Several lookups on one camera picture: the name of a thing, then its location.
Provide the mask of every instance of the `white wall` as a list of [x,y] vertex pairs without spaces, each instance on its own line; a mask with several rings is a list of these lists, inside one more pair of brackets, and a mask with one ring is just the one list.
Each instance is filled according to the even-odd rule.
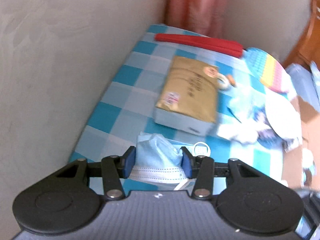
[[15,195],[64,166],[165,0],[0,0],[0,239]]
[[229,0],[224,37],[284,60],[310,16],[310,0]]

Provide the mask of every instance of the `circular logo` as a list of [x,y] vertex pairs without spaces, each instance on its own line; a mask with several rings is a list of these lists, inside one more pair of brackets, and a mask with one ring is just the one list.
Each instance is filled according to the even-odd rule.
[[214,67],[205,67],[203,68],[203,72],[212,78],[216,78],[218,74],[218,71]]

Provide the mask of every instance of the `gray ribbed surface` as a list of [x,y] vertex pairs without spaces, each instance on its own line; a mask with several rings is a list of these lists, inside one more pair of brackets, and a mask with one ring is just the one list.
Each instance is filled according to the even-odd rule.
[[256,237],[236,232],[207,201],[191,199],[185,191],[134,191],[111,201],[90,225],[63,236],[45,237],[22,232],[15,240],[225,240],[300,239],[295,233]]

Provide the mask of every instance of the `label sticker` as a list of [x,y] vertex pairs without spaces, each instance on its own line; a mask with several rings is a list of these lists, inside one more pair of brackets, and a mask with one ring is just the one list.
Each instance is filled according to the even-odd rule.
[[168,92],[164,101],[167,105],[173,105],[174,103],[178,103],[180,99],[180,95],[176,92]]
[[203,68],[203,72],[212,78],[217,77],[218,71],[214,67],[205,67]]

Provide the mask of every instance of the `orange wooden furniture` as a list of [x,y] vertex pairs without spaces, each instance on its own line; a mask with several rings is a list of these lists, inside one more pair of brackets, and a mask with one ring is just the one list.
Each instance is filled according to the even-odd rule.
[[320,69],[320,0],[311,0],[309,24],[282,66],[286,68],[291,63],[298,63],[310,71],[312,60]]

